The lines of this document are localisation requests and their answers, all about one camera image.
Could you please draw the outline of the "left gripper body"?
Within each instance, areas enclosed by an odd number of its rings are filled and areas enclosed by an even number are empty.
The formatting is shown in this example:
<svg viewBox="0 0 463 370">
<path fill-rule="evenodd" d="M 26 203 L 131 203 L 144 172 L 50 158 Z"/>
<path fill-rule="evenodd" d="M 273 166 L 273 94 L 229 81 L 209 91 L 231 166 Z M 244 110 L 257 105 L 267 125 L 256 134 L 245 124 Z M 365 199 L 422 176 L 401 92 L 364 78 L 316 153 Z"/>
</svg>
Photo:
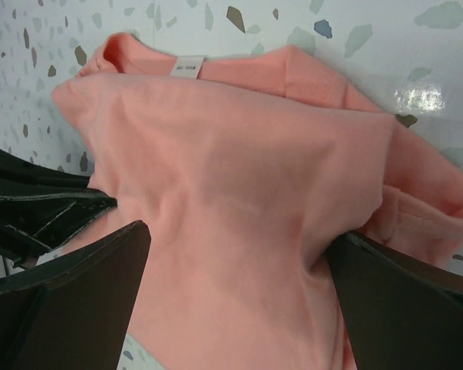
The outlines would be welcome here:
<svg viewBox="0 0 463 370">
<path fill-rule="evenodd" d="M 117 207 L 88 182 L 0 150 L 0 256 L 30 269 Z"/>
</svg>

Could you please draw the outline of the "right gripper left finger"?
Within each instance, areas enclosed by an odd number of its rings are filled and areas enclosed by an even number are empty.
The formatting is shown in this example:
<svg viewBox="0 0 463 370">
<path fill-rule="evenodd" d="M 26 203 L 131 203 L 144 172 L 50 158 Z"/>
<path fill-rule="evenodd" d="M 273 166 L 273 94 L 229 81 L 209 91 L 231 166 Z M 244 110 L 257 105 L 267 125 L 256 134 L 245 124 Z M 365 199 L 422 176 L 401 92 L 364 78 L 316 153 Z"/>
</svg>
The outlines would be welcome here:
<svg viewBox="0 0 463 370">
<path fill-rule="evenodd" d="M 138 220 L 0 278 L 0 369 L 115 369 L 150 242 Z"/>
</svg>

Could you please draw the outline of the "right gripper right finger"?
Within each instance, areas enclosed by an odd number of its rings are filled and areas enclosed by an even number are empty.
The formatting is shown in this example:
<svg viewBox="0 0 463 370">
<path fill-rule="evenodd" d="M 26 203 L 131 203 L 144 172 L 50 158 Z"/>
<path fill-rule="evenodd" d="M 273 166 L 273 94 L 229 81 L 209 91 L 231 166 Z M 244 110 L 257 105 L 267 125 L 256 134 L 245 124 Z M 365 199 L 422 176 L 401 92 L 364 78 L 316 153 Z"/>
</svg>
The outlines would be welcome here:
<svg viewBox="0 0 463 370">
<path fill-rule="evenodd" d="M 325 256 L 358 369 L 463 369 L 463 276 L 356 232 Z"/>
</svg>

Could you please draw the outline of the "salmon pink t-shirt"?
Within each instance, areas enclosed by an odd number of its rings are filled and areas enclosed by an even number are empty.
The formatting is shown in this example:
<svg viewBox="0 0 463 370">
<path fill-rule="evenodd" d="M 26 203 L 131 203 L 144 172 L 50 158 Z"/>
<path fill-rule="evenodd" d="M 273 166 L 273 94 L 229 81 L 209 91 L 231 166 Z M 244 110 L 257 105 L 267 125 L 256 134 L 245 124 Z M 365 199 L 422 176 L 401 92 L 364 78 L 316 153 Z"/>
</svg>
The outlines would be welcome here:
<svg viewBox="0 0 463 370">
<path fill-rule="evenodd" d="M 463 173 L 293 45 L 198 64 L 110 36 L 52 99 L 151 234 L 130 335 L 166 369 L 352 369 L 323 257 L 349 230 L 433 265 L 463 244 Z"/>
</svg>

